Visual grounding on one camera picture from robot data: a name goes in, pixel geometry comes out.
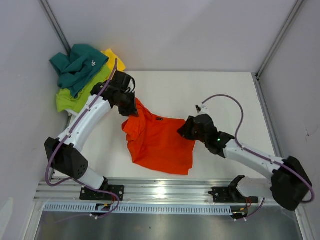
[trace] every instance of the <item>white table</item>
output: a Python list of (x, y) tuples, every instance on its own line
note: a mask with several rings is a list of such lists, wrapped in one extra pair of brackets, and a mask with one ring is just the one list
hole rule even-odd
[[(244, 121), (239, 139), (253, 148), (274, 154), (254, 81), (249, 72), (127, 72), (136, 81), (135, 96), (153, 114), (187, 119), (197, 114), (195, 105), (215, 94), (233, 96), (243, 106)], [(235, 134), (240, 121), (239, 107), (228, 98), (215, 98), (206, 103), (219, 131)], [(193, 151), (193, 168), (187, 176), (149, 170), (132, 163), (126, 134), (121, 125), (126, 117), (117, 107), (104, 116), (83, 150), (89, 166), (107, 178), (137, 179), (233, 179), (238, 175), (262, 176), (250, 168), (211, 154), (197, 142)]]

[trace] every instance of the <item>green cloth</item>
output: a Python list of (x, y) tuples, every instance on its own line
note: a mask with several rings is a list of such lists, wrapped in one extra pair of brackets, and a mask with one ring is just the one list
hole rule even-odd
[(70, 56), (58, 53), (50, 59), (56, 73), (59, 75), (58, 87), (69, 89), (72, 97), (92, 80), (92, 78), (107, 63), (108, 57), (87, 44), (75, 44)]
[(60, 91), (56, 95), (56, 106), (58, 112), (70, 109), (75, 111), (76, 113), (80, 113), (80, 111), (84, 108), (88, 101), (92, 88), (97, 83), (103, 83), (106, 80), (106, 78), (110, 75), (110, 73), (111, 70), (105, 64), (101, 68), (101, 71), (92, 79), (92, 81), (89, 82), (89, 84), (86, 85), (83, 88), (83, 90), (79, 92), (78, 98), (72, 97), (69, 89), (60, 89)]

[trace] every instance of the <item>folded orange shirt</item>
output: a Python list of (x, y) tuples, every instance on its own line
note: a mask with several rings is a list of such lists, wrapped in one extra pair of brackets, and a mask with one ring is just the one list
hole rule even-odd
[(154, 115), (137, 98), (136, 107), (139, 117), (130, 116), (122, 124), (132, 161), (151, 170), (188, 175), (195, 141), (177, 133), (186, 121)]

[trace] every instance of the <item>white wall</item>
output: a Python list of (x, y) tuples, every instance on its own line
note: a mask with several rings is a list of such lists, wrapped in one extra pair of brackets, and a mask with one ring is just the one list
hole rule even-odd
[(18, 240), (44, 178), (45, 140), (66, 123), (49, 63), (63, 48), (36, 0), (1, 1), (0, 33), (0, 208), (14, 199), (3, 239)]
[(282, 151), (300, 159), (316, 193), (320, 238), (320, 1), (308, 0), (261, 78)]
[(295, 0), (49, 0), (71, 45), (128, 71), (256, 72)]

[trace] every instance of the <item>robotic arm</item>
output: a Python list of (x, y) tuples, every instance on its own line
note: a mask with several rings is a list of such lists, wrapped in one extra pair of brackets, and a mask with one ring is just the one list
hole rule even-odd
[(303, 199), (309, 191), (306, 184), (312, 184), (298, 159), (292, 156), (283, 159), (246, 146), (234, 136), (218, 131), (203, 104), (197, 105), (196, 110), (198, 115), (189, 116), (178, 130), (183, 138), (199, 140), (212, 154), (237, 161), (265, 177), (236, 177), (228, 187), (235, 202), (239, 196), (274, 198), (280, 206), (290, 211), (294, 211), (304, 202)]
[(56, 152), (51, 167), (93, 189), (106, 189), (108, 180), (91, 169), (80, 152), (96, 124), (114, 106), (118, 106), (122, 116), (138, 115), (135, 86), (135, 80), (120, 71), (114, 73), (111, 81), (95, 85), (72, 124), (56, 139), (49, 137), (46, 140), (44, 146), (48, 160)]

